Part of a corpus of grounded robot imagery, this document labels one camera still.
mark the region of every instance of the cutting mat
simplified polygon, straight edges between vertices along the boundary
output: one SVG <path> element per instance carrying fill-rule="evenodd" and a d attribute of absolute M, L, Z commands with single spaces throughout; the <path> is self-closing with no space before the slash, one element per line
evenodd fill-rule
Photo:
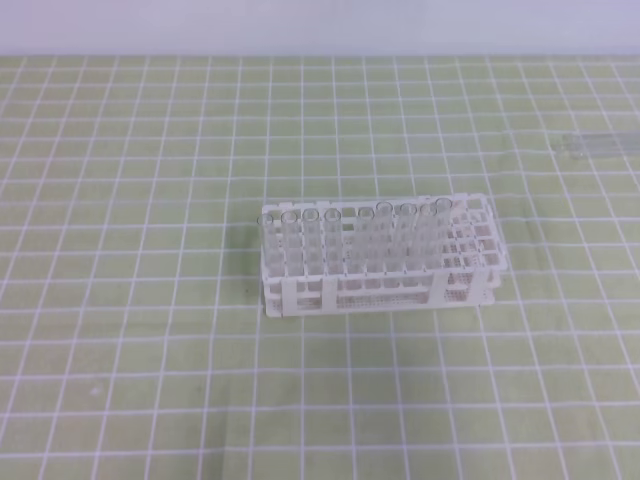
<path fill-rule="evenodd" d="M 0 59 L 0 471 L 634 479 L 640 130 L 623 57 Z M 263 202 L 481 192 L 479 309 L 268 319 Z"/>

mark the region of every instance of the white grid line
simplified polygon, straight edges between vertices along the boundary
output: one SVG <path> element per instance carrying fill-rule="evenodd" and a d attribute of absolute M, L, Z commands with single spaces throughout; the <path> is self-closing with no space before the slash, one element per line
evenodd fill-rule
<path fill-rule="evenodd" d="M 171 98 L 173 98 L 173 94 L 176 90 L 176 86 L 178 84 L 178 74 L 180 72 L 180 61 L 178 61 L 178 65 L 175 68 L 175 73 L 174 73 L 174 80 L 173 80 L 173 84 L 171 86 Z M 171 118 L 171 102 L 169 102 L 170 106 L 169 109 L 167 110 L 167 114 L 164 120 L 164 132 L 163 132 L 163 137 L 162 137 L 162 145 L 164 145 L 164 142 L 166 140 L 166 133 L 167 133 L 167 129 L 169 128 L 169 119 Z M 158 177 L 158 173 L 160 172 L 160 158 L 161 158 L 161 153 L 158 154 L 158 162 L 156 165 L 156 173 L 155 173 L 155 177 L 153 180 L 153 183 L 151 185 L 151 193 L 153 196 L 153 192 L 155 191 L 156 185 L 157 185 L 157 177 Z M 149 203 L 149 206 L 147 207 L 147 212 L 146 212 L 146 217 L 145 217 L 145 228 L 142 231 L 142 239 L 140 241 L 140 253 L 138 254 L 138 257 L 136 259 L 136 268 L 134 270 L 134 274 L 133 274 L 133 278 L 136 278 L 138 276 L 138 268 L 140 266 L 140 260 L 142 258 L 142 250 L 143 250 L 143 245 L 144 245 L 144 239 L 146 237 L 146 233 L 147 233 L 147 225 L 149 223 L 149 219 L 151 217 L 151 203 Z M 188 212 L 184 212 L 184 222 L 187 223 L 187 218 L 188 218 Z M 182 256 L 180 256 L 178 258 L 178 268 L 180 268 L 180 260 L 182 259 Z M 153 420 L 151 421 L 151 434 L 149 435 L 149 445 L 148 445 L 148 450 L 149 453 L 147 455 L 147 460 L 145 463 L 145 469 L 144 469 L 144 478 L 145 480 L 149 479 L 149 475 L 150 475 L 150 470 L 151 470 L 151 452 L 153 451 L 153 443 L 155 441 L 155 431 L 156 431 L 156 426 L 157 426 L 157 420 L 158 420 L 158 409 L 160 406 L 160 397 L 161 397 L 161 392 L 162 392 L 162 385 L 163 385 L 163 380 L 164 380 L 164 370 L 166 368 L 167 365 L 167 352 L 168 352 L 168 347 L 169 347 L 169 341 L 168 341 L 168 333 L 171 330 L 171 324 L 173 323 L 173 312 L 174 309 L 173 307 L 176 304 L 176 297 L 177 297 L 177 292 L 178 289 L 176 288 L 177 281 L 174 283 L 174 288 L 173 288 L 173 292 L 172 292 L 172 297 L 171 297 L 171 306 L 169 307 L 169 321 L 167 322 L 167 327 L 165 330 L 165 341 L 164 341 L 164 345 L 163 345 L 163 350 L 162 350 L 162 367 L 160 369 L 160 379 L 158 380 L 158 390 L 156 392 L 156 400 L 155 400 L 155 408 L 154 408 L 154 413 L 153 413 Z M 131 284 L 131 295 L 133 295 L 133 291 L 134 291 L 134 286 L 133 283 Z"/>
<path fill-rule="evenodd" d="M 55 67 L 55 63 L 52 63 L 51 68 L 48 70 L 47 73 L 47 79 L 51 77 L 51 74 L 53 73 L 53 69 Z M 40 95 L 42 95 L 44 93 L 45 87 L 42 87 L 42 90 L 40 92 Z M 31 117 L 30 119 L 33 120 L 33 116 L 35 114 L 35 108 L 33 109 L 33 111 L 31 112 Z M 40 183 L 38 184 L 38 188 L 41 189 L 42 185 L 44 184 L 45 181 L 45 177 L 46 177 L 46 170 L 45 172 L 43 172 L 42 177 L 40 179 Z M 16 247 L 14 249 L 14 252 L 19 251 L 20 246 L 22 245 L 22 242 L 24 240 L 24 237 L 27 233 L 27 227 L 26 225 L 28 224 L 28 219 L 31 218 L 31 214 L 35 208 L 36 202 L 34 201 L 32 203 L 32 205 L 29 207 L 29 212 L 27 213 L 27 220 L 25 221 L 25 225 L 22 227 L 22 229 L 20 229 L 20 236 L 18 237 L 18 241 L 16 242 Z M 13 265 L 15 264 L 15 258 L 16 256 L 13 255 L 9 261 L 9 266 L 7 267 L 7 272 L 11 272 L 11 270 L 13 269 Z M 0 287 L 0 299 L 2 299 L 4 297 L 4 292 L 6 291 L 7 288 L 7 282 L 3 282 L 2 283 L 2 287 Z M 31 338 L 33 338 L 33 334 L 35 333 L 36 330 L 36 325 L 37 325 L 37 315 L 36 318 L 33 319 L 32 323 L 31 323 L 31 328 L 29 329 L 29 333 L 27 336 L 27 345 L 25 345 L 24 350 L 22 352 L 22 357 L 20 358 L 20 365 L 18 367 L 18 375 L 16 378 L 16 381 L 13 385 L 13 388 L 11 389 L 11 394 L 9 396 L 9 403 L 7 406 L 7 411 L 10 411 L 12 406 L 13 406 L 13 402 L 15 401 L 15 397 L 16 394 L 18 392 L 18 383 L 19 383 L 19 379 L 20 379 L 20 375 L 22 373 L 22 371 L 24 370 L 24 366 L 27 362 L 27 354 L 29 353 L 29 348 L 28 348 L 28 340 L 30 340 Z M 4 422 L 2 422 L 2 426 L 0 427 L 0 446 L 2 446 L 5 442 L 5 433 L 7 430 L 7 421 L 5 419 Z"/>
<path fill-rule="evenodd" d="M 456 70 L 458 71 L 458 73 L 461 75 L 462 72 L 460 70 L 460 64 L 456 62 Z M 467 91 L 465 89 L 464 84 L 462 84 L 462 96 L 465 99 L 465 102 L 467 104 L 467 107 L 469 107 L 469 98 L 467 97 Z M 476 142 L 476 147 L 478 148 L 478 151 L 482 151 L 482 148 L 480 146 L 480 140 L 478 139 L 478 134 L 476 131 L 476 127 L 475 127 L 475 123 L 473 121 L 473 117 L 471 117 L 471 115 L 469 116 L 469 120 L 471 122 L 471 128 L 472 131 L 474 133 L 474 140 Z M 481 162 L 482 164 L 482 169 L 483 171 L 486 173 L 486 167 L 484 165 L 484 162 Z M 487 187 L 490 189 L 491 186 L 489 185 L 488 179 L 486 181 Z M 478 315 L 478 319 L 480 321 L 480 334 L 481 334 L 481 338 L 482 338 L 482 344 L 484 346 L 484 352 L 485 355 L 487 357 L 487 362 L 489 363 L 490 366 L 492 365 L 492 359 L 491 359 L 491 353 L 489 350 L 489 345 L 487 343 L 487 336 L 485 335 L 485 329 L 484 329 L 484 319 L 482 317 L 482 309 L 480 309 L 480 307 L 476 307 L 476 314 Z M 496 398 L 496 402 L 498 403 L 498 419 L 500 421 L 500 430 L 502 431 L 502 437 L 504 438 L 505 442 L 509 442 L 509 435 L 507 434 L 507 425 L 506 425 L 506 421 L 504 419 L 504 413 L 502 412 L 502 407 L 501 407 L 501 399 L 500 399 L 500 394 L 498 392 L 498 385 L 496 383 L 496 377 L 493 373 L 493 369 L 489 370 L 489 374 L 491 377 L 491 388 L 493 389 L 493 394 L 495 395 Z M 515 462 L 513 460 L 513 455 L 511 453 L 511 448 L 509 446 L 507 446 L 506 448 L 507 451 L 507 460 L 509 463 L 509 471 L 511 472 L 511 476 L 512 478 L 517 478 L 516 476 L 516 467 L 515 467 Z"/>
<path fill-rule="evenodd" d="M 84 67 L 86 67 L 86 59 L 85 59 L 85 62 L 83 63 L 83 69 L 84 69 Z M 74 88 L 74 92 L 72 94 L 72 97 L 75 97 L 75 95 L 77 94 L 79 86 L 80 86 L 80 76 L 78 77 L 78 83 L 76 83 L 76 86 Z M 104 108 L 105 103 L 106 103 L 106 94 L 103 97 L 103 102 L 102 102 L 102 105 L 101 105 L 101 109 Z M 65 118 L 66 118 L 66 115 L 68 114 L 68 112 L 70 111 L 70 109 L 71 109 L 71 103 L 69 103 L 68 106 L 67 106 L 67 109 L 65 111 Z M 54 147 L 53 147 L 54 149 L 55 149 L 55 146 L 60 141 L 60 139 L 62 138 L 64 124 L 65 124 L 65 120 L 63 120 L 60 123 L 59 130 L 58 130 L 58 136 L 57 136 L 56 142 L 54 143 Z M 84 172 L 84 169 L 86 169 L 87 165 L 88 165 L 88 156 L 85 157 L 84 162 L 82 164 L 82 169 L 83 169 L 82 171 L 83 172 Z M 79 190 L 80 190 L 80 183 L 78 183 L 76 185 L 76 188 L 73 191 L 71 205 L 73 204 L 73 201 L 77 198 Z M 69 224 L 69 222 L 71 221 L 72 212 L 73 212 L 73 209 L 71 207 L 69 207 L 67 212 L 66 212 L 66 215 L 65 215 L 65 220 L 64 220 L 64 225 L 65 226 L 67 226 Z M 51 265 L 49 266 L 49 272 L 47 273 L 47 280 L 45 281 L 44 287 L 42 289 L 42 294 L 41 294 L 40 300 L 38 302 L 38 309 L 39 310 L 42 309 L 42 307 L 44 305 L 44 301 L 45 301 L 46 295 L 48 293 L 49 285 L 52 283 L 52 276 L 53 276 L 53 272 L 54 272 L 54 268 L 55 268 L 56 262 L 58 260 L 58 253 L 60 252 L 60 248 L 62 246 L 62 241 L 63 241 L 63 235 L 60 235 L 60 238 L 58 239 L 58 245 L 57 245 L 56 251 L 55 251 L 54 256 L 53 256 L 53 260 L 51 262 Z M 60 411 L 61 408 L 62 408 L 62 402 L 63 402 L 63 399 L 64 399 L 64 390 L 65 390 L 65 386 L 66 386 L 66 383 L 67 383 L 66 378 L 69 375 L 69 372 L 71 370 L 71 364 L 72 364 L 72 361 L 73 361 L 73 356 L 74 356 L 75 348 L 76 348 L 76 345 L 77 345 L 76 339 L 78 338 L 78 334 L 80 332 L 81 325 L 82 325 L 82 321 L 79 319 L 78 320 L 78 324 L 76 325 L 75 331 L 73 333 L 73 340 L 71 342 L 71 348 L 69 349 L 69 356 L 67 358 L 67 364 L 65 366 L 65 378 L 62 380 L 62 386 L 60 387 L 60 393 L 59 393 L 58 399 L 56 401 L 56 412 Z M 45 451 L 44 451 L 44 458 L 42 459 L 42 464 L 40 466 L 40 472 L 38 474 L 38 478 L 39 479 L 42 479 L 42 477 L 44 475 L 44 472 L 45 472 L 45 468 L 46 468 L 47 461 L 48 461 L 48 454 L 51 451 L 51 446 L 53 444 L 53 438 L 54 438 L 55 431 L 56 431 L 57 419 L 58 419 L 58 417 L 55 416 L 53 418 L 53 420 L 51 421 L 51 426 L 49 428 L 49 436 L 47 438 L 47 445 L 46 445 L 46 448 L 45 448 Z"/>
<path fill-rule="evenodd" d="M 212 65 L 211 65 L 211 58 L 209 58 L 207 60 L 207 76 L 206 76 L 206 83 L 208 83 L 210 77 L 211 77 L 211 69 L 212 69 Z M 202 132 L 202 125 L 204 124 L 204 100 L 206 97 L 203 97 L 203 107 L 202 107 L 202 113 L 201 113 L 201 118 L 200 118 L 200 123 L 198 125 L 198 130 L 199 132 Z M 200 152 L 200 142 L 198 142 L 198 145 L 196 146 L 196 154 L 195 154 L 195 158 L 193 159 L 193 169 L 191 170 L 191 181 L 189 184 L 189 202 L 193 202 L 193 183 L 195 182 L 195 178 L 196 178 L 196 169 L 198 166 L 198 161 L 197 161 L 197 157 L 198 154 Z M 182 229 L 182 239 L 181 239 L 181 244 L 180 244 L 180 256 L 182 257 L 183 252 L 185 250 L 185 241 L 186 241 L 186 237 L 187 237 L 187 218 L 188 218 L 188 214 L 185 216 L 185 224 L 183 225 L 183 229 Z M 222 263 L 224 261 L 224 254 L 221 253 L 220 254 L 220 258 L 218 259 L 218 261 L 220 262 L 220 264 L 218 265 L 218 277 L 220 277 L 220 275 L 222 274 Z M 178 289 L 178 279 L 176 278 L 176 282 L 175 285 L 173 287 L 175 290 Z M 218 291 L 216 292 L 216 305 L 218 305 Z M 211 325 L 211 331 L 209 333 L 209 345 L 207 348 L 207 365 L 209 365 L 209 370 L 213 371 L 213 340 L 215 338 L 215 332 L 216 332 L 216 325 L 218 324 L 218 309 L 214 308 L 213 309 L 213 319 L 212 319 L 212 325 Z M 206 384 L 205 384 L 205 391 L 204 391 L 204 405 L 208 406 L 209 405 L 209 399 L 211 398 L 211 376 L 208 375 L 207 376 L 207 380 L 206 380 Z M 204 450 L 205 448 L 205 442 L 207 439 L 207 425 L 208 425 L 208 421 L 209 419 L 207 418 L 207 414 L 205 413 L 205 411 L 202 412 L 202 431 L 200 432 L 200 450 Z M 200 453 L 198 455 L 198 472 L 196 474 L 196 478 L 202 478 L 202 468 L 203 468 L 203 464 L 204 464 L 204 454 Z"/>
<path fill-rule="evenodd" d="M 147 73 L 147 69 L 146 69 L 147 65 L 148 65 L 148 62 L 145 63 L 145 69 L 143 69 L 143 71 L 142 71 L 142 82 L 140 83 L 140 88 L 138 89 L 138 101 L 140 100 L 140 95 L 142 93 L 142 84 L 144 82 L 144 78 L 145 78 L 146 73 Z M 137 112 L 137 109 L 138 109 L 138 105 L 139 105 L 139 103 L 136 103 L 136 105 L 134 107 L 134 110 L 133 110 L 133 113 L 131 115 L 131 119 L 129 121 L 129 131 L 130 132 L 133 130 L 133 122 L 134 122 L 134 119 L 136 117 L 136 112 Z M 123 155 L 120 158 L 120 161 L 119 161 L 119 164 L 118 164 L 118 173 L 116 174 L 116 178 L 120 178 L 121 177 L 122 172 L 124 170 L 125 161 L 126 161 L 126 159 L 125 159 L 125 157 Z M 111 212 L 111 209 L 113 208 L 114 199 L 116 197 L 116 191 L 117 191 L 117 183 L 114 184 L 114 186 L 113 186 L 113 190 L 112 190 L 112 193 L 111 193 L 111 199 L 110 199 L 109 205 L 107 207 L 108 214 Z M 108 219 L 108 216 L 105 217 L 105 221 L 104 221 L 104 224 L 102 226 L 102 230 L 100 232 L 100 240 L 98 241 L 98 250 L 97 250 L 95 258 L 93 260 L 93 265 L 91 266 L 91 274 L 90 274 L 90 278 L 91 279 L 95 278 L 95 275 L 96 275 L 96 272 L 97 272 L 97 269 L 98 269 L 98 263 L 100 261 L 100 252 L 102 250 L 102 247 L 104 246 L 104 241 L 105 241 L 105 238 L 107 236 L 107 230 L 108 230 L 107 219 Z M 141 237 L 140 238 L 140 244 L 138 246 L 138 250 L 142 249 L 143 245 L 144 245 L 144 239 Z M 134 290 L 134 286 L 133 286 L 133 282 L 132 282 L 132 285 L 131 285 L 130 290 L 129 290 L 129 302 L 127 302 L 127 303 L 130 303 L 131 296 L 133 294 L 133 290 Z M 85 294 L 85 298 L 83 298 L 83 300 L 82 300 L 82 307 L 83 308 L 81 309 L 81 311 L 84 311 L 87 308 L 87 303 L 89 301 L 89 295 L 90 295 L 89 292 L 90 292 L 90 289 L 87 288 L 87 293 Z M 125 333 L 125 330 L 126 330 L 126 327 L 127 327 L 128 315 L 129 315 L 128 311 L 125 311 L 125 318 L 123 319 L 122 327 L 120 327 L 120 332 L 119 332 L 119 335 L 118 335 L 120 340 L 122 340 L 124 338 L 124 333 Z M 116 352 L 115 352 L 115 356 L 114 356 L 114 359 L 113 359 L 113 366 L 111 367 L 111 373 L 109 374 L 109 389 L 107 391 L 107 398 L 106 398 L 106 401 L 105 401 L 105 409 L 109 409 L 109 407 L 111 406 L 111 400 L 113 398 L 113 389 L 114 389 L 114 386 L 115 386 L 115 376 L 116 376 L 117 371 L 118 371 L 118 363 L 120 361 L 120 353 L 122 351 L 122 345 L 123 345 L 122 341 L 119 341 L 117 343 L 117 345 L 116 345 Z M 102 450 L 102 443 L 104 442 L 104 435 L 105 435 L 106 428 L 107 428 L 107 415 L 104 415 L 102 417 L 102 422 L 100 424 L 100 433 L 99 433 L 99 436 L 98 436 L 98 444 L 97 444 L 96 450 L 94 452 L 93 464 L 91 466 L 91 478 L 92 479 L 96 478 L 96 475 L 98 474 L 98 466 L 99 466 L 99 462 L 100 462 L 100 452 Z"/>

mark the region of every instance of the test tube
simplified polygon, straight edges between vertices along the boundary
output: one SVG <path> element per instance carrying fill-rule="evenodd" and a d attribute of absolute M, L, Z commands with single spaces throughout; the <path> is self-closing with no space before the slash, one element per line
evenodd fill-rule
<path fill-rule="evenodd" d="M 389 250 L 389 233 L 391 230 L 391 223 L 393 221 L 393 205 L 389 202 L 380 202 L 376 205 L 376 217 L 374 225 L 374 239 L 373 243 L 376 248 L 381 252 L 382 256 L 386 255 Z"/>
<path fill-rule="evenodd" d="M 327 270 L 330 274 L 342 273 L 342 214 L 335 208 L 324 212 L 324 245 Z"/>
<path fill-rule="evenodd" d="M 416 227 L 409 248 L 409 265 L 407 268 L 416 270 L 426 266 L 431 268 L 433 257 L 433 239 L 436 231 L 436 205 L 426 203 L 420 207 L 416 219 Z"/>
<path fill-rule="evenodd" d="M 278 235 L 273 217 L 263 213 L 258 217 L 257 222 L 260 227 L 262 254 L 267 274 L 270 277 L 281 277 L 284 275 L 284 259 L 278 247 Z"/>
<path fill-rule="evenodd" d="M 389 252 L 389 256 L 393 259 L 392 263 L 396 268 L 398 264 L 402 268 L 402 264 L 406 260 L 408 248 L 411 245 L 413 222 L 417 211 L 418 207 L 413 203 L 404 203 L 400 206 L 393 232 L 393 244 Z"/>
<path fill-rule="evenodd" d="M 375 212 L 371 207 L 358 210 L 356 225 L 349 256 L 349 273 L 361 273 L 367 263 L 368 246 L 371 243 Z"/>
<path fill-rule="evenodd" d="M 393 205 L 389 202 L 379 202 L 376 205 L 371 241 L 367 246 L 367 272 L 379 273 L 383 271 L 384 258 L 389 251 L 389 231 L 393 220 Z M 365 281 L 367 288 L 380 288 L 379 279 Z"/>
<path fill-rule="evenodd" d="M 442 263 L 442 249 L 449 235 L 449 220 L 451 219 L 451 209 L 453 202 L 449 198 L 439 198 L 435 203 L 436 207 L 436 228 L 433 239 L 435 266 L 439 267 Z"/>
<path fill-rule="evenodd" d="M 324 267 L 322 264 L 320 212 L 315 208 L 307 208 L 302 212 L 302 227 L 304 229 L 304 254 L 307 261 L 307 272 L 309 275 L 321 275 Z"/>
<path fill-rule="evenodd" d="M 304 275 L 302 239 L 300 237 L 298 214 L 293 210 L 289 210 L 282 214 L 280 220 L 282 222 L 282 238 L 284 254 L 287 260 L 287 273 L 292 277 Z"/>

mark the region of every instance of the white plastic rack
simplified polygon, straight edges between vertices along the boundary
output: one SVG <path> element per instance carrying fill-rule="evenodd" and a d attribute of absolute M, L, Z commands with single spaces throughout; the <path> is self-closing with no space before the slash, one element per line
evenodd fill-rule
<path fill-rule="evenodd" d="M 422 237 L 426 240 L 418 240 L 417 212 L 431 209 L 435 215 L 434 205 L 443 202 L 449 207 L 444 220 L 440 225 L 428 224 Z M 363 237 L 361 217 L 380 211 L 381 204 L 390 207 L 385 217 L 388 224 L 372 224 L 373 230 L 365 231 Z M 407 204 L 415 208 L 405 208 Z M 410 240 L 400 247 L 404 258 L 398 266 L 393 249 L 405 210 L 414 214 L 408 230 L 413 245 Z M 488 305 L 494 302 L 493 290 L 500 286 L 500 271 L 507 268 L 506 248 L 482 194 L 280 203 L 263 206 L 258 223 L 270 317 Z M 376 233 L 377 228 L 384 231 Z M 380 260 L 376 245 L 381 238 L 384 258 Z M 427 247 L 413 250 L 419 242 Z M 421 255 L 417 263 L 412 251 Z"/>

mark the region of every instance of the green grid mat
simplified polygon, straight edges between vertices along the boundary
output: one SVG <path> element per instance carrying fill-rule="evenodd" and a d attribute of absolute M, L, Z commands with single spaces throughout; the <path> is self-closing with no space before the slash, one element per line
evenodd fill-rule
<path fill-rule="evenodd" d="M 640 471 L 637 58 L 0 58 L 7 479 Z M 494 306 L 268 319 L 264 202 L 482 192 Z"/>

